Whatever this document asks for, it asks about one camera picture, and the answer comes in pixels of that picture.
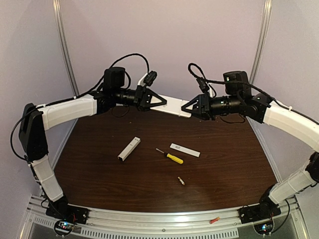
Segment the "white air conditioner remote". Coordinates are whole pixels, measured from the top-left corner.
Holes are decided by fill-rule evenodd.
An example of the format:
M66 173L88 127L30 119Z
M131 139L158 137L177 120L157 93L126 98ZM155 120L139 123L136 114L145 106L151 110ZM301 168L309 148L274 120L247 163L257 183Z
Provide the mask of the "white air conditioner remote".
M166 100L166 105L152 107L151 110L167 113L179 117L190 118L191 113L182 111L181 107L187 104L189 101L182 100L174 97L159 95Z

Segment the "white battery cover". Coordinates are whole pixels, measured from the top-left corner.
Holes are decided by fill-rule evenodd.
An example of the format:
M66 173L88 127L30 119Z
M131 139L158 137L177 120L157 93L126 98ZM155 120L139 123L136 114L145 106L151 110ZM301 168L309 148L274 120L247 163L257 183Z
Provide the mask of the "white battery cover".
M188 154L188 155L191 155L191 156L194 156L194 157L199 157L200 156L200 152L199 151L195 151L193 149L189 149L187 147L184 147L184 146L181 146L181 145L177 145L175 143L172 143L170 145L170 148L171 149L174 149L174 150L177 150L179 152L183 152L185 154Z

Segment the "yellow handled screwdriver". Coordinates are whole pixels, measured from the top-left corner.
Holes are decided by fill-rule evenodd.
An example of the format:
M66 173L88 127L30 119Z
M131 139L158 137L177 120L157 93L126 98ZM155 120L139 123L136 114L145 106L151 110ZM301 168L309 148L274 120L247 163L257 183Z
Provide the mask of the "yellow handled screwdriver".
M184 161L182 159L180 159L180 158L178 158L178 157L176 157L176 156L174 156L174 155L172 155L170 153L164 152L164 151L162 151L162 150L160 150L158 148L156 148L156 151L162 153L166 158L169 158L169 159L171 159L172 161L174 161L174 162L176 162L178 164L183 164L184 163Z

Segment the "slim white remote control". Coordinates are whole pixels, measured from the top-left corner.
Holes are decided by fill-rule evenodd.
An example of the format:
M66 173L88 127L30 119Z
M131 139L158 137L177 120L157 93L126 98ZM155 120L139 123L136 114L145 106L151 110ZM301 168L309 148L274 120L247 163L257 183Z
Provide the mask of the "slim white remote control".
M127 157L134 151L134 149L140 144L140 142L140 138L134 137L131 140L131 142L118 155L118 159L124 162L127 159Z

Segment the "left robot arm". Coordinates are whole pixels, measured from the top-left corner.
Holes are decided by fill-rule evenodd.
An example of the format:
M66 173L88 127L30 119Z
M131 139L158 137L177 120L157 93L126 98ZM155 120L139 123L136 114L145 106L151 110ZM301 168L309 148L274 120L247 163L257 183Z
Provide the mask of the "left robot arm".
M128 73L123 67L105 70L98 83L81 95L52 103L24 107L16 123L18 139L24 151L21 157L30 167L48 201L48 209L65 214L68 200L60 186L49 158L48 136L52 129L79 118L101 115L117 105L149 111L164 106L167 100L150 89L157 73L147 72L135 89L125 85Z

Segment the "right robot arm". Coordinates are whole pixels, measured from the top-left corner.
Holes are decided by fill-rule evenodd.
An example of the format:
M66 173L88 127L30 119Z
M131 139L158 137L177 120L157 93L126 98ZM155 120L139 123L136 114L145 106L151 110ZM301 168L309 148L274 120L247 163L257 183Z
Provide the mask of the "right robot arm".
M225 86L226 96L210 97L208 83L202 77L196 80L202 94L181 107L182 111L202 120L214 120L216 116L239 114L256 122L276 127L307 144L314 151L304 166L287 179L271 186L261 197L260 205L277 205L319 181L319 123L302 113L284 106L274 97L249 84L247 73L232 71L223 74L220 84ZM255 88L257 95L252 95Z

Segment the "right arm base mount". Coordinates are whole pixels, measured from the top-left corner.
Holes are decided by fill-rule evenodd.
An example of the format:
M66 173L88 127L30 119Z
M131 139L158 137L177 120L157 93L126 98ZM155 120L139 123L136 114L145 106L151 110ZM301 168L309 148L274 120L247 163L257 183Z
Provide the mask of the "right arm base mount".
M248 206L245 205L238 209L241 224L252 223L254 231L261 236L270 235L274 228L274 216L281 214L281 210L276 207L270 211L262 211L260 204Z

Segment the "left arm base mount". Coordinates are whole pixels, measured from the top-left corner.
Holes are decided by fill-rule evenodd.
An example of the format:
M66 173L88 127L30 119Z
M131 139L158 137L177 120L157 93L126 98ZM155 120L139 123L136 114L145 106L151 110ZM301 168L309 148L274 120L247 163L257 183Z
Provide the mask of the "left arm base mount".
M73 232L76 225L86 224L89 210L87 208L68 205L66 215L63 215L52 206L49 206L45 214L57 219L53 230L58 236L65 237Z

